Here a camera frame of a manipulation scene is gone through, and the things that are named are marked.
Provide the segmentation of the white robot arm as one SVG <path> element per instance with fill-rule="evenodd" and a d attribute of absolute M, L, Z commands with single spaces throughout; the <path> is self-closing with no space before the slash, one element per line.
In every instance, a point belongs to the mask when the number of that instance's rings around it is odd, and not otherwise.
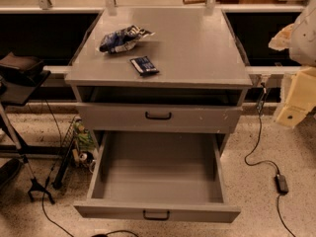
<path fill-rule="evenodd" d="M 276 123 L 295 127 L 316 107 L 316 0 L 310 0 L 293 24 L 280 30 L 268 47 L 289 50 L 291 60 L 302 68 L 291 76 Z"/>

